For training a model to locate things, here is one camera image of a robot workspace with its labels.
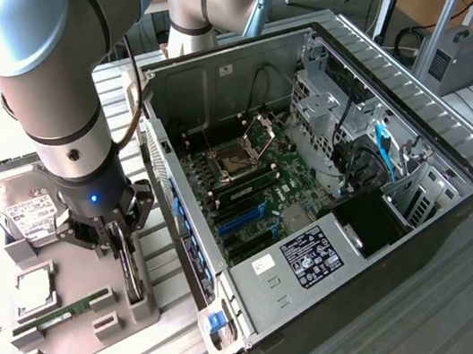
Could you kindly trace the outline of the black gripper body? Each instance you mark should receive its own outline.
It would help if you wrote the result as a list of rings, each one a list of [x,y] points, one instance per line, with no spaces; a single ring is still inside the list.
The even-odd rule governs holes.
[[[121,162],[111,160],[95,173],[78,181],[54,177],[54,183],[65,205],[82,218],[104,216],[133,196],[129,179]]]

